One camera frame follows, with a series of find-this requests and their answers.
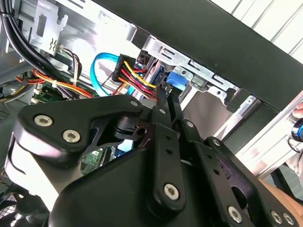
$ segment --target black metal arm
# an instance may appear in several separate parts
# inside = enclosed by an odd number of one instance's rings
[[[19,113],[14,144],[56,168],[73,168],[96,148],[135,141],[127,154],[69,184],[49,226],[298,226],[223,143],[200,138],[174,92],[167,98],[158,88],[157,94],[152,110],[121,95],[32,105]],[[37,125],[38,115],[52,124]],[[64,140],[66,130],[80,140]]]

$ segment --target black frame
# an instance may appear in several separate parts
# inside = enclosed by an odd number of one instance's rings
[[[303,65],[209,0],[94,0],[281,111]]]

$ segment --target green circuit board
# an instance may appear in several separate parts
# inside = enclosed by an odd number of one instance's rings
[[[38,92],[33,95],[32,103],[52,103],[64,101],[65,98],[58,92],[57,89],[53,88],[50,83],[45,83],[42,88],[38,89]],[[81,161],[81,172],[86,175],[91,171],[97,169],[100,165],[103,149],[92,151],[91,153],[85,154]]]
[[[103,149],[94,150],[91,153],[85,154],[81,161],[81,172],[83,175],[97,169],[100,165]]]

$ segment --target orange wire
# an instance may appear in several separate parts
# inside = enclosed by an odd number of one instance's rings
[[[118,90],[116,95],[118,95],[120,93],[120,91],[122,91],[122,89],[126,86],[127,84],[123,84]]]
[[[128,83],[128,82],[127,82],[125,79],[123,79],[122,77],[118,77],[118,79],[121,80],[122,82],[128,84],[129,86],[134,87],[132,84]],[[135,88],[137,91],[139,91],[145,98],[149,99],[149,97],[148,97],[146,94],[142,93],[142,92],[141,92],[140,90],[138,90],[136,87],[134,87],[134,88]]]
[[[47,77],[46,75],[42,74],[41,72],[39,72],[38,70],[34,69],[34,75],[45,80],[45,81],[48,81],[50,83],[54,82],[53,79]],[[84,89],[80,88],[80,87],[76,87],[74,85],[71,85],[71,84],[67,84],[67,83],[62,83],[62,82],[56,82],[58,85],[62,86],[62,87],[66,87],[66,88],[69,88],[73,91],[76,91],[82,95],[84,95],[85,97],[88,97],[88,98],[92,98],[93,95],[91,95],[90,93],[88,93],[87,91],[85,91]]]
[[[16,80],[18,80],[20,83],[23,82],[23,80],[21,78],[19,78],[19,77],[16,77]],[[43,79],[28,79],[27,80],[28,84],[41,84],[43,82],[44,82]]]

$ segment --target power supply cable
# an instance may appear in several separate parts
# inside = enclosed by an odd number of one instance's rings
[[[0,16],[8,40],[16,52],[24,58],[30,65],[49,77],[64,81],[60,72],[40,53],[38,53],[22,35],[14,19],[14,9],[11,0],[0,1]],[[71,91],[66,91],[73,98],[77,95]]]

